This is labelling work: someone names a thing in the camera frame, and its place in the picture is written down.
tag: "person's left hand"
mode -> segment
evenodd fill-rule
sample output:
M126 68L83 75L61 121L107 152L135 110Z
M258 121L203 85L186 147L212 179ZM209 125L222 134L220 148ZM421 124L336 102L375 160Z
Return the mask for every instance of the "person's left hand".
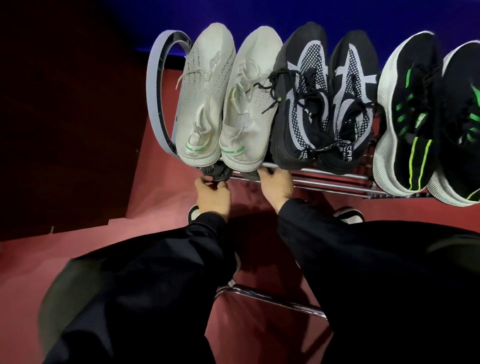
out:
M204 212L215 212L227 221L232 202L230 190L225 182L217 184L216 189L214 185L205 184L212 179L211 176L204 176L195 180L195 187L198 193L197 205L201 214Z

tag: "hand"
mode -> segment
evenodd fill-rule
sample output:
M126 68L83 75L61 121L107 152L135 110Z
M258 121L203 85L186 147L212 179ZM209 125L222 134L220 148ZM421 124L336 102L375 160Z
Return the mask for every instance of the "hand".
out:
M280 168L270 174L265 167L259 168L258 174L262 184L262 192L278 214L283 204L293 195L292 175L289 171Z
M197 205L201 214L204 212L215 212L227 221L232 202L230 190L225 182L220 182L216 189L214 185L207 186L205 183L210 182L212 179L211 176L204 176L195 180L195 187L198 193Z

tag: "white sneaker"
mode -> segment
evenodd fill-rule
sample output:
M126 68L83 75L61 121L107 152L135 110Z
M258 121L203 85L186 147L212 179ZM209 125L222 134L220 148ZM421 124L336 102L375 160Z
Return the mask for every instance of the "white sneaker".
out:
M234 170L251 172L262 165L277 105L272 104L269 74L282 48L273 28L261 26L241 45L233 62L223 107L220 148L224 163Z
M206 28L187 56L177 82L182 81L175 144L190 166L207 167L220 158L221 112L234 59L232 34L220 23Z

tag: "person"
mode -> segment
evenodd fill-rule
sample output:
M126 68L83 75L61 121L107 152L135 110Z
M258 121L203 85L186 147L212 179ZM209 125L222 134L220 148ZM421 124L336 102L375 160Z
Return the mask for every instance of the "person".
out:
M278 234L334 333L323 363L479 360L479 234L347 224L293 199L288 171L259 175ZM200 215L185 228L68 263L40 309L44 363L215 362L204 333L216 289L237 268L222 238L231 197L225 182L195 186Z

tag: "person's foot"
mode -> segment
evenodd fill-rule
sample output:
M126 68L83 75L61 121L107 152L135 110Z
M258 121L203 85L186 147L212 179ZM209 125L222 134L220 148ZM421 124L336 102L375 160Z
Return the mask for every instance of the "person's foot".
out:
M188 212L188 224L190 224L192 221L194 221L197 217L200 215L200 208L198 205L194 205L191 207L190 211ZM240 257L238 256L237 252L235 252L235 261L237 268L235 269L235 273L233 273L233 276L235 276L239 271L241 267L241 262L240 262ZM228 282L229 286L233 286L235 284L235 281L233 278L231 279L230 282Z
M347 224L357 224L359 222L365 222L365 218L362 213L354 208L345 207L338 210L333 214L334 217L339 218Z

